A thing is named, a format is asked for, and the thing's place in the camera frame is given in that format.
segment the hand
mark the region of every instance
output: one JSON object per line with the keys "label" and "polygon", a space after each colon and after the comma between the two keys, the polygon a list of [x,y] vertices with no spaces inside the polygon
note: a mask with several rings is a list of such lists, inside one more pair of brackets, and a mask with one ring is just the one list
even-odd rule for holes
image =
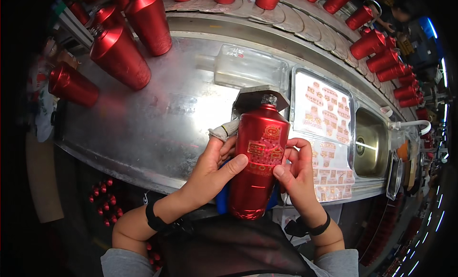
{"label": "hand", "polygon": [[285,187],[293,205],[301,215],[312,215],[317,208],[321,207],[313,189],[310,142],[301,138],[289,139],[282,163],[273,168],[273,175]]}
{"label": "hand", "polygon": [[392,24],[390,24],[389,22],[383,22],[381,25],[382,25],[388,32],[394,33],[394,30],[391,28]]}
{"label": "hand", "polygon": [[191,176],[179,190],[182,201],[189,204],[190,211],[211,201],[224,185],[248,164],[248,157],[239,154],[218,170],[234,155],[235,140],[236,137],[232,136],[224,143],[216,137],[210,137],[207,148],[200,155]]}

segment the blue cloth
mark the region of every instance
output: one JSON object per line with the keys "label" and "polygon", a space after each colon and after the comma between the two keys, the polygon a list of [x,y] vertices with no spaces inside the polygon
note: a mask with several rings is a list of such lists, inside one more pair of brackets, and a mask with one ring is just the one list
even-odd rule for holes
{"label": "blue cloth", "polygon": [[[275,186],[273,187],[272,195],[270,196],[269,202],[267,203],[266,210],[269,210],[278,204],[277,195],[278,195],[279,188],[280,186],[278,182],[276,182]],[[229,189],[230,189],[230,181],[224,186],[224,188],[215,197],[216,208],[219,214],[224,214],[228,212]]]}

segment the metal bracket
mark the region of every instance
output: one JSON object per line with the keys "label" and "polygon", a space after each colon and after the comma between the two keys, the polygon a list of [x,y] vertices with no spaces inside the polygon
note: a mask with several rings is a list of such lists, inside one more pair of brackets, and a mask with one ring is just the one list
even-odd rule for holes
{"label": "metal bracket", "polygon": [[78,41],[82,46],[90,50],[94,37],[89,31],[81,24],[81,22],[75,17],[69,8],[65,8],[64,11],[59,15],[59,24],[72,37]]}

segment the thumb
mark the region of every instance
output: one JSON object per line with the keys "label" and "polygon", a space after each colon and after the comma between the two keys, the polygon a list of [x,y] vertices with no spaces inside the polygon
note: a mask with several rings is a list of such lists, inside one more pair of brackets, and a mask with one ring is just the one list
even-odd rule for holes
{"label": "thumb", "polygon": [[226,163],[221,169],[213,173],[213,178],[217,182],[225,184],[235,175],[245,169],[248,164],[248,157],[245,154],[238,154],[234,159]]}
{"label": "thumb", "polygon": [[282,165],[276,165],[273,168],[273,175],[285,187],[286,190],[289,190],[291,186],[296,182],[293,174],[286,170]]}

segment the gray sleeve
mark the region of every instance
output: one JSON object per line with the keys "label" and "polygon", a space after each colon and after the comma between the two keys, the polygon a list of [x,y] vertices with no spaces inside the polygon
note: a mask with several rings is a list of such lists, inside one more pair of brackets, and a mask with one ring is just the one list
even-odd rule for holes
{"label": "gray sleeve", "polygon": [[133,251],[111,248],[100,261],[104,277],[153,276],[149,260]]}
{"label": "gray sleeve", "polygon": [[314,263],[306,262],[318,277],[353,277],[358,276],[358,250],[346,249],[326,253]]}

